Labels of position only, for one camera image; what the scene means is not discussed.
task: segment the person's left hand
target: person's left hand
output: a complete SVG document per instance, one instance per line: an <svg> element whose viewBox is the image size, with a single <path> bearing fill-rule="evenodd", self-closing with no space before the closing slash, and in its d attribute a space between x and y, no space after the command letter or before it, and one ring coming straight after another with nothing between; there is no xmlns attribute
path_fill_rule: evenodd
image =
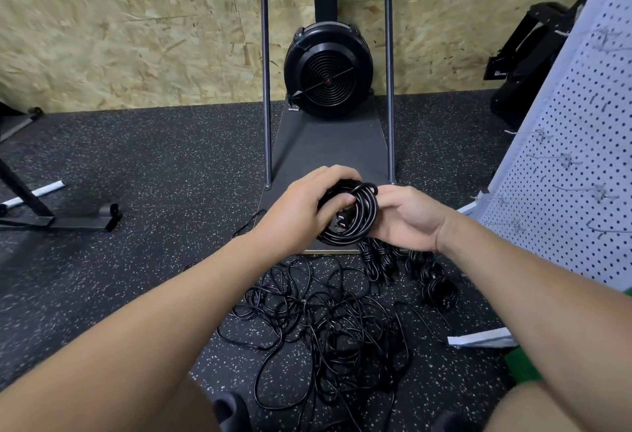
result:
<svg viewBox="0 0 632 432"><path fill-rule="evenodd" d="M336 212L355 201L351 194L338 194L318 209L320 198L341 179L362 180L355 169L322 166L292 182L251 234L270 244L281 259L302 253Z"/></svg>

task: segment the person's right arm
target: person's right arm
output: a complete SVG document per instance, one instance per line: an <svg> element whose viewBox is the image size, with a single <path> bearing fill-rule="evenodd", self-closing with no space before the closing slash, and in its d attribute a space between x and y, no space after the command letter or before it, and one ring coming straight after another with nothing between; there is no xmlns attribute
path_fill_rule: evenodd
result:
<svg viewBox="0 0 632 432"><path fill-rule="evenodd" d="M444 254L569 413L591 430L632 430L632 298L520 249L414 188L382 186L377 197L372 235Z"/></svg>

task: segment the person's left arm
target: person's left arm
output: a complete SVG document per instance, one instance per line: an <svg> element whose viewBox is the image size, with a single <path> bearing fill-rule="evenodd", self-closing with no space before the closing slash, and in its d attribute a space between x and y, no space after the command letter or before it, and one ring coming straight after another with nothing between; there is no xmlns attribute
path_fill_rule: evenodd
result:
<svg viewBox="0 0 632 432"><path fill-rule="evenodd" d="M0 393L0 430L124 432L167 402L217 326L272 265L297 254L353 197L318 210L350 168L291 184L259 224L193 268L133 300Z"/></svg>

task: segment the black flywheel housing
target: black flywheel housing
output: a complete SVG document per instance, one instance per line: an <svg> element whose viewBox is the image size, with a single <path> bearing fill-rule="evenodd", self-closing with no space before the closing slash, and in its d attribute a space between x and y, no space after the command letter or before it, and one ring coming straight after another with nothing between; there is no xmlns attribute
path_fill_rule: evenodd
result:
<svg viewBox="0 0 632 432"><path fill-rule="evenodd" d="M373 81L373 59L359 30L335 21L296 31L283 70L289 101L326 119L357 108Z"/></svg>

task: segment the leg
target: leg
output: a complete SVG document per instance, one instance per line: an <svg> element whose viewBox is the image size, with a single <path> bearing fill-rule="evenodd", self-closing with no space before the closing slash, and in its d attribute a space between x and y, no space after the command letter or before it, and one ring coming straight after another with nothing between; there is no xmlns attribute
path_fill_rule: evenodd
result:
<svg viewBox="0 0 632 432"><path fill-rule="evenodd" d="M583 432L553 399L542 382L527 382L509 391L496 406L485 432Z"/></svg>
<svg viewBox="0 0 632 432"><path fill-rule="evenodd" d="M188 374L146 432L219 432L213 402Z"/></svg>

